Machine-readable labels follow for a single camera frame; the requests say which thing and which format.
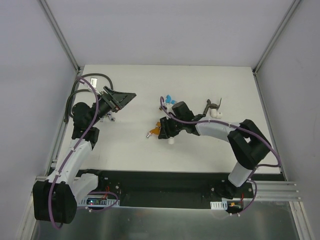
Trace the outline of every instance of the orange object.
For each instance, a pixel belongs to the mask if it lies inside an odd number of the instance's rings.
[[[155,125],[155,128],[148,132],[147,138],[150,137],[152,134],[159,135],[160,134],[160,128],[161,128],[161,124],[158,121],[156,123],[156,125]]]

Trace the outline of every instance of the white object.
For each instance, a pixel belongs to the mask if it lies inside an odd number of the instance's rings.
[[[239,162],[237,162],[228,176],[228,180],[237,188],[247,181],[247,178],[252,173],[252,170],[246,169]]]
[[[98,176],[92,173],[82,174],[81,177],[74,181],[70,186],[74,195],[75,201],[79,203],[81,199],[88,195],[92,190],[98,186]]]
[[[217,109],[210,109],[210,116],[214,119],[222,119],[222,112],[217,111]]]
[[[61,182],[65,182],[66,184],[68,184],[77,202],[81,201],[81,199],[83,199],[89,192],[91,192],[98,186],[98,176],[89,173],[81,175],[80,179],[74,182],[74,179],[81,165],[88,158],[89,154],[92,151],[91,143],[85,141],[84,139],[82,139],[77,148],[74,149],[74,146],[76,145],[78,140],[79,138],[76,138],[71,141],[70,147],[66,151],[63,160],[70,153],[70,151],[74,152],[67,160],[62,169],[62,172],[60,174],[58,172],[63,163],[63,161],[59,161],[55,167],[55,170],[47,177],[49,183],[52,183],[56,175],[59,174],[56,183],[58,184]]]
[[[228,203],[227,201],[211,201],[210,207],[211,207],[211,210],[227,210]]]
[[[174,144],[175,143],[175,138],[174,137],[170,137],[168,139],[168,144]]]
[[[209,117],[204,117],[201,120],[209,120],[209,119],[210,119]],[[229,142],[228,134],[231,131],[235,130],[232,127],[225,126],[215,122],[198,123],[197,125],[195,125],[195,128],[201,136],[210,136],[226,142]]]
[[[93,77],[93,76],[90,78],[90,84],[91,84],[94,88],[97,87],[97,82],[98,82],[98,78]]]

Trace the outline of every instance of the metal tool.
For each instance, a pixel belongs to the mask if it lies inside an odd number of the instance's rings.
[[[220,108],[220,105],[221,105],[221,100],[222,100],[222,98],[220,98],[220,103],[219,103],[219,105],[217,105],[215,103],[211,103],[210,99],[208,99],[206,101],[206,106],[205,106],[205,109],[203,111],[203,115],[206,116],[208,111],[209,111],[209,109],[217,109],[218,110]]]

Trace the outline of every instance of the blue object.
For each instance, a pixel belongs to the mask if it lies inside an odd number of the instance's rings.
[[[165,101],[164,101],[166,104],[175,104],[177,101],[175,101],[175,100],[172,100],[171,99],[171,96],[170,95],[167,95],[166,97],[165,97]]]

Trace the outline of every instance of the metal frame bar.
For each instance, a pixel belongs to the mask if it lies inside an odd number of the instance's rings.
[[[258,181],[257,201],[301,202],[297,184],[292,181]]]
[[[34,198],[31,194],[16,239],[30,240],[35,229],[36,221],[34,215]]]
[[[73,55],[73,53],[71,52],[71,49],[67,43],[67,40],[65,39],[57,21],[56,21],[56,18],[55,16],[53,15],[48,3],[46,0],[38,0],[42,10],[44,11],[56,37],[58,38],[60,44],[61,44],[61,47],[63,48],[65,54],[67,55],[68,59],[70,60],[72,66],[74,67],[74,69],[76,71],[79,71],[80,67],[75,59],[75,56]]]
[[[277,27],[276,31],[274,32],[271,40],[269,41],[267,47],[265,48],[262,56],[260,57],[258,63],[256,64],[255,68],[253,69],[253,72],[255,75],[260,70],[261,66],[264,64],[265,59],[267,58],[267,56],[269,55],[271,50],[274,48],[277,40],[279,39],[280,35],[282,34],[284,29],[288,25],[288,22],[290,21],[290,19],[292,18],[292,16],[296,12],[296,10],[298,9],[298,7],[302,3],[302,1],[303,0],[293,0],[293,2],[291,3],[289,9],[286,11],[282,21],[280,22],[280,24]]]
[[[65,133],[67,130],[67,124],[64,122],[63,118],[64,117],[62,117],[62,120],[61,120],[59,127],[58,127],[58,133],[57,133],[56,139],[54,141],[54,145],[53,145],[53,149],[51,150],[50,157],[48,159],[48,164],[47,164],[47,167],[46,167],[46,170],[44,173],[45,175],[48,174],[48,172],[50,171],[50,168],[52,168],[54,166],[54,164],[56,164],[57,159],[58,159],[59,151],[60,151],[64,136],[65,136]]]
[[[270,118],[269,118],[269,114],[268,114],[268,109],[267,109],[267,105],[266,105],[266,102],[265,102],[265,98],[264,98],[264,95],[262,94],[262,91],[261,91],[261,88],[260,88],[260,85],[259,85],[259,81],[258,81],[257,75],[255,73],[253,73],[253,78],[254,78],[255,86],[256,86],[256,89],[258,91],[258,95],[259,95],[259,98],[260,98],[260,102],[261,102],[262,110],[263,110],[263,113],[264,113],[266,125],[267,125],[268,130],[269,130],[271,142],[272,142],[274,150],[278,153],[279,151],[278,151],[277,143],[276,143],[276,140],[275,140],[275,135],[274,135],[274,132],[273,132],[272,127],[271,127]],[[285,173],[283,167],[280,166],[279,169],[280,169],[280,172],[283,174],[284,178],[287,179],[286,178],[286,173]]]
[[[302,202],[293,201],[289,204],[299,238],[301,240],[315,240],[316,238],[311,231],[311,226],[305,214],[304,204]]]

